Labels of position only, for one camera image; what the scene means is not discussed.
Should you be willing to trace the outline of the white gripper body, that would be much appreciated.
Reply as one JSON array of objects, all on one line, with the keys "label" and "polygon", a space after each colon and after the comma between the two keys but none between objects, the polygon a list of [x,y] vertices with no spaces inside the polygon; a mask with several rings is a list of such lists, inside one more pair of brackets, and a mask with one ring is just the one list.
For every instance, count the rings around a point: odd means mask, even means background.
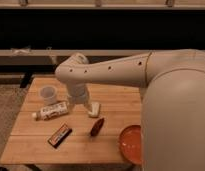
[{"label": "white gripper body", "polygon": [[83,104],[87,109],[90,108],[89,91],[85,84],[68,84],[67,99],[71,107]]}]

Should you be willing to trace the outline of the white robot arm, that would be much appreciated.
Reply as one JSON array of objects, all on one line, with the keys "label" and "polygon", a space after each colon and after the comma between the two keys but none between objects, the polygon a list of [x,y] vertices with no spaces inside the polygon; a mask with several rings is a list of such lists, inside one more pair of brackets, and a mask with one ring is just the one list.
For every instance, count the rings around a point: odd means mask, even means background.
[{"label": "white robot arm", "polygon": [[72,101],[88,83],[143,88],[142,170],[205,171],[204,51],[151,51],[93,64],[77,53],[55,75]]}]

